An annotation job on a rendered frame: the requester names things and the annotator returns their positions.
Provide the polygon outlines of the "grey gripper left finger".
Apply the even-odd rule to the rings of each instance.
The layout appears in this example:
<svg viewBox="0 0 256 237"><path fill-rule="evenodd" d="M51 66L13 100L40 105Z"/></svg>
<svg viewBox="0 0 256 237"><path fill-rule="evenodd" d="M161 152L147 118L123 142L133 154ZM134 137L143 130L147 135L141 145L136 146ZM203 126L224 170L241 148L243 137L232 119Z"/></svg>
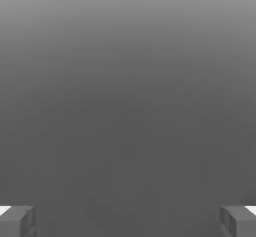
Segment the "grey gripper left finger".
<svg viewBox="0 0 256 237"><path fill-rule="evenodd" d="M0 237L37 237L37 208L0 205Z"/></svg>

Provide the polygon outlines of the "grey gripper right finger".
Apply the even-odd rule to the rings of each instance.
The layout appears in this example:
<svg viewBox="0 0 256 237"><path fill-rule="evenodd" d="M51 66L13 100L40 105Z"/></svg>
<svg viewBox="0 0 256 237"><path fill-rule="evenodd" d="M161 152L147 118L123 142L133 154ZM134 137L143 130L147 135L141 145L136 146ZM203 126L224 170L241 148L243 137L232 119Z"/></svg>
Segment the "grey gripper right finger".
<svg viewBox="0 0 256 237"><path fill-rule="evenodd" d="M223 237L256 237L256 205L221 206L219 222Z"/></svg>

